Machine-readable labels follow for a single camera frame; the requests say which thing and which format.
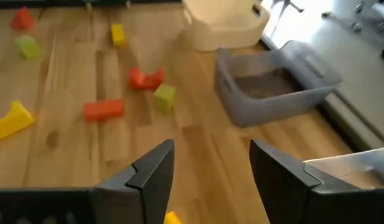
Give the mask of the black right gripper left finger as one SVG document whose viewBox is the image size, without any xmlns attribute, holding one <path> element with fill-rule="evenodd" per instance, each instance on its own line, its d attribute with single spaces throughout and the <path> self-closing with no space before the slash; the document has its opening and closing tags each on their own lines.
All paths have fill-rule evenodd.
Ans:
<svg viewBox="0 0 384 224">
<path fill-rule="evenodd" d="M 0 223 L 163 223 L 174 157 L 166 139 L 92 187 L 0 189 Z"/>
</svg>

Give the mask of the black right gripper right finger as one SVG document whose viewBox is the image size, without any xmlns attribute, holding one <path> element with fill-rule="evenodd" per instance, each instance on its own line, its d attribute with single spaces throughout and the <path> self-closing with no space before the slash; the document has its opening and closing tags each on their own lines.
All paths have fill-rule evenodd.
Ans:
<svg viewBox="0 0 384 224">
<path fill-rule="evenodd" d="M 303 161 L 252 140 L 250 164 L 270 223 L 384 223 L 384 147 Z"/>
</svg>

